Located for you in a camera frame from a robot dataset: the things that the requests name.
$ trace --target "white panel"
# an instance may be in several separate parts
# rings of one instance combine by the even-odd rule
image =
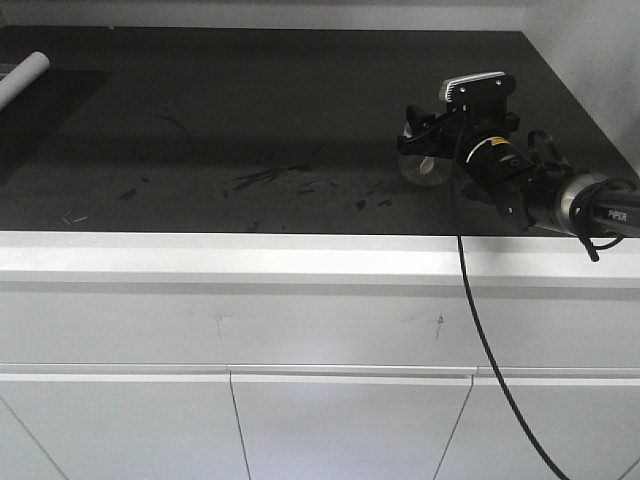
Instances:
[[[527,0],[8,0],[14,25],[521,30]]]
[[[0,392],[71,479],[247,478],[228,375],[197,383],[129,376],[32,375],[1,382]]]
[[[470,379],[232,375],[253,480],[431,478]]]
[[[640,457],[640,384],[520,379],[513,395],[569,478],[618,478]],[[438,480],[556,479],[520,430],[500,388],[474,385]],[[640,478],[634,470],[627,480]]]
[[[538,1],[525,20],[529,40],[640,172],[638,0]]]
[[[0,401],[0,478],[67,480]]]
[[[453,287],[3,287],[4,363],[486,364]],[[502,365],[640,367],[636,295],[491,287],[476,301]]]
[[[205,296],[0,292],[0,362],[224,363]]]

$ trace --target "scratch mark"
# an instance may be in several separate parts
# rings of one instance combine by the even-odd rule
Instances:
[[[222,316],[222,314],[218,313],[216,315],[216,326],[218,328],[218,339],[220,340],[220,343],[222,343],[222,329],[220,328],[220,323],[222,323],[223,320],[224,317]]]
[[[293,167],[288,167],[288,168],[283,168],[283,167],[269,168],[267,170],[262,170],[260,172],[235,178],[234,180],[240,183],[236,185],[233,189],[235,191],[244,190],[245,188],[250,187],[259,182],[262,182],[263,185],[267,185],[273,182],[274,180],[277,180],[287,172],[295,171],[295,172],[306,173],[306,172],[311,172],[312,170],[313,170],[313,167],[308,163],[302,163],[300,165],[294,165]]]
[[[438,328],[436,330],[436,340],[438,340],[440,338],[440,330],[442,330],[442,326],[444,325],[444,318],[442,317],[442,314],[440,314],[440,316],[438,317]]]
[[[69,221],[69,219],[67,218],[69,215],[71,215],[71,212],[73,212],[73,209],[69,210],[67,213],[65,213],[61,218],[61,220],[66,223],[67,225],[71,225],[71,222]]]
[[[120,195],[120,200],[131,200],[138,193],[138,189],[133,187],[131,190],[127,190],[122,195]]]
[[[184,124],[180,120],[178,120],[177,118],[170,117],[169,115],[154,115],[154,117],[161,118],[162,120],[165,120],[165,121],[175,125],[176,127],[178,127],[180,129],[180,131],[186,137],[187,142],[189,143],[189,149],[191,150],[191,155],[195,155],[196,154],[196,146],[193,143],[193,137],[191,136],[191,132],[189,132],[189,130],[187,130],[187,127],[185,127]]]

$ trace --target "black cable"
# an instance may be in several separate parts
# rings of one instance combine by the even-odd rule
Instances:
[[[468,117],[465,115],[465,123],[464,127],[460,132],[460,136],[456,142],[455,153],[453,155],[453,160],[451,162],[451,177],[449,181],[450,186],[450,194],[451,194],[451,205],[453,209],[453,221],[456,230],[456,237],[458,239],[458,256],[460,258],[460,270],[462,271],[462,282],[464,283],[464,290],[467,295],[467,301],[469,302],[469,308],[471,309],[471,315],[473,316],[473,322],[476,325],[476,330],[478,331],[478,336],[480,337],[480,341],[482,342],[482,346],[484,347],[484,351],[487,354],[487,358],[489,359],[489,363],[491,364],[491,368],[496,378],[498,379],[498,383],[500,384],[500,388],[502,388],[502,392],[504,393],[513,414],[518,419],[518,423],[520,427],[524,431],[525,435],[535,448],[538,455],[544,460],[547,466],[551,469],[551,471],[561,480],[570,480],[567,475],[558,467],[555,462],[551,459],[551,457],[547,454],[547,452],[542,448],[542,445],[536,438],[536,436],[531,431],[529,424],[525,420],[518,404],[511,395],[511,391],[507,386],[507,383],[504,381],[504,377],[502,376],[502,372],[500,371],[500,367],[498,366],[498,362],[493,356],[493,352],[491,350],[491,346],[489,345],[489,341],[487,340],[487,336],[484,333],[484,329],[482,328],[482,323],[480,323],[480,316],[478,315],[478,310],[476,309],[475,301],[473,300],[473,294],[471,292],[471,285],[469,284],[469,277],[467,275],[467,264],[464,256],[464,245],[462,243],[462,236],[460,235],[459,223],[458,223],[458,209],[456,208],[455,202],[455,189],[454,189],[454,169],[458,162],[461,150],[462,150],[462,139],[464,137],[465,131],[467,130]]]
[[[613,240],[611,243],[606,245],[596,246],[591,241],[589,237],[589,212],[590,212],[590,204],[591,200],[595,195],[600,193],[601,190],[605,188],[609,188],[615,184],[622,184],[631,190],[635,190],[636,186],[627,179],[624,178],[609,178],[599,183],[594,183],[589,187],[582,190],[574,199],[571,204],[571,208],[569,209],[569,219],[571,220],[571,224],[574,225],[574,234],[580,240],[580,243],[584,245],[591,258],[591,261],[597,262],[600,260],[600,255],[598,255],[598,250],[606,250],[611,247],[615,247],[619,244],[623,239],[624,235],[618,235],[618,237]]]

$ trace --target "white cabinet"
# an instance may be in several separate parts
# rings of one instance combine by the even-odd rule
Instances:
[[[0,393],[67,478],[247,479],[228,373],[3,374]]]
[[[0,478],[66,480],[20,420],[1,401]]]
[[[253,480],[433,477],[470,378],[353,373],[232,375]]]
[[[512,378],[508,383],[532,431],[569,478],[619,478],[640,458],[640,378]],[[461,478],[556,478],[528,442],[495,379],[475,380],[437,477]],[[640,479],[640,467],[625,478]]]

